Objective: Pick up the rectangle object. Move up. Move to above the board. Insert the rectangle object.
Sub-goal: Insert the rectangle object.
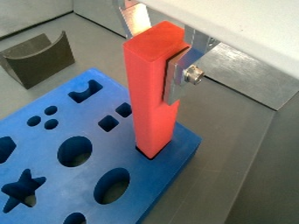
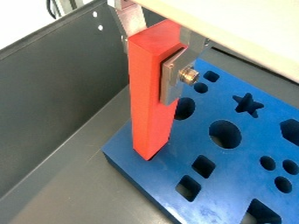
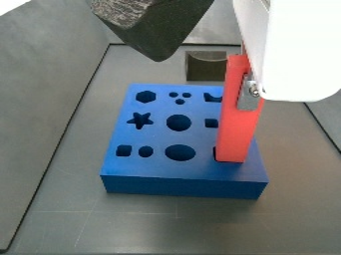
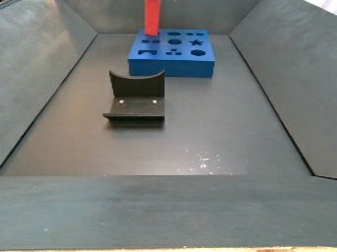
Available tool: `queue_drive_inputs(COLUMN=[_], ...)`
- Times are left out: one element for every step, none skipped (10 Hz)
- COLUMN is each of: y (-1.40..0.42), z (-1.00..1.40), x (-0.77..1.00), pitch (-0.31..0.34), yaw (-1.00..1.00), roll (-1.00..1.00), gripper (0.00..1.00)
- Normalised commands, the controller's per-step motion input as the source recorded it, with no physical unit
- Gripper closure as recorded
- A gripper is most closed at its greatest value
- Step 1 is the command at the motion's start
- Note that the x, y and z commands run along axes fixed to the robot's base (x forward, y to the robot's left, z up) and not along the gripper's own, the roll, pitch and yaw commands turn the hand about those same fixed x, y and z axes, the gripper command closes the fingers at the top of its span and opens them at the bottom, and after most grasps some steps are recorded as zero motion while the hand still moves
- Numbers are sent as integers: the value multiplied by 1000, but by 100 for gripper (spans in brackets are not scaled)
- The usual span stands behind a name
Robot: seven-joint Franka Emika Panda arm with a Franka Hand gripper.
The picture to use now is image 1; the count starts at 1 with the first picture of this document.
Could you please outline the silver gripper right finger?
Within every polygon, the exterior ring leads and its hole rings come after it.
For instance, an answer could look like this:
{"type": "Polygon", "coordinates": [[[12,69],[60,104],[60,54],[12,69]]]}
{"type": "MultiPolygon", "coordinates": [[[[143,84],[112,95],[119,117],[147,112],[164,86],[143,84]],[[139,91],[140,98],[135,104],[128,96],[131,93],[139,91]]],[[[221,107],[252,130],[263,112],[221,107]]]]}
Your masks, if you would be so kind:
{"type": "Polygon", "coordinates": [[[201,82],[204,72],[195,62],[220,43],[213,37],[188,25],[184,26],[183,41],[188,46],[167,60],[163,101],[168,105],[180,100],[187,83],[197,85],[201,82]]]}

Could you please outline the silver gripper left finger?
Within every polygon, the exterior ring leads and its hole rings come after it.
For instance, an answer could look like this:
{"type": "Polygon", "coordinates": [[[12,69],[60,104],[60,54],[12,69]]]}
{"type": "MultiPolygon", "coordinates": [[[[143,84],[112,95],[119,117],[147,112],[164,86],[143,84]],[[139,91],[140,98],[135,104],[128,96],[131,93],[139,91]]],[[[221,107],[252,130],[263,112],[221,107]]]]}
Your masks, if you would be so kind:
{"type": "Polygon", "coordinates": [[[112,0],[112,4],[128,39],[152,27],[143,3],[136,0],[112,0]]]}

